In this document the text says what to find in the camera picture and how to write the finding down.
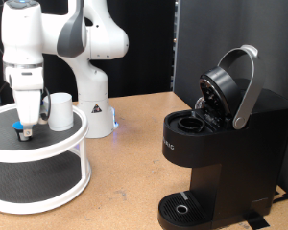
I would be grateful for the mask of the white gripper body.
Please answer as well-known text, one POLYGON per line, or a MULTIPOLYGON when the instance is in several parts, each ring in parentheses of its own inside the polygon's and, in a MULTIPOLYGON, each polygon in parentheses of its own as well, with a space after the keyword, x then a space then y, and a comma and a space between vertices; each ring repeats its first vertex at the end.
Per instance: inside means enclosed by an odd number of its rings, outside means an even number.
POLYGON ((6 80, 12 89, 20 123, 23 126, 35 125, 39 119, 43 69, 7 67, 6 80))

